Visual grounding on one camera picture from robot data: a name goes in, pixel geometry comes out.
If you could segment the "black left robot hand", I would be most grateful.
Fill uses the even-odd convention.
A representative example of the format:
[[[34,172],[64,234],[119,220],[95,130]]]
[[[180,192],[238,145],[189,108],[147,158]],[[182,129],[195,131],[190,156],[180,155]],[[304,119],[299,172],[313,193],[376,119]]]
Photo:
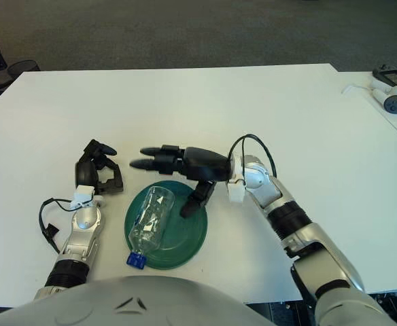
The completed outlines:
[[[92,139],[85,147],[81,158],[75,163],[75,186],[93,186],[96,195],[122,192],[124,184],[120,167],[109,158],[116,155],[115,149]],[[113,177],[101,182],[98,172],[104,168],[110,169]]]

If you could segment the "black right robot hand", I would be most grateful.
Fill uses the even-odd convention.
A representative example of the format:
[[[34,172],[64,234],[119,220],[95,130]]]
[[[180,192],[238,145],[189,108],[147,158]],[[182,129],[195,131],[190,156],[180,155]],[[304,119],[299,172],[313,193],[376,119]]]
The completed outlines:
[[[178,146],[144,147],[140,153],[148,159],[136,159],[129,163],[133,168],[156,171],[161,175],[177,172],[197,185],[182,206],[180,215],[191,217],[209,201],[216,183],[229,180],[230,163],[227,157],[198,147],[182,149]]]

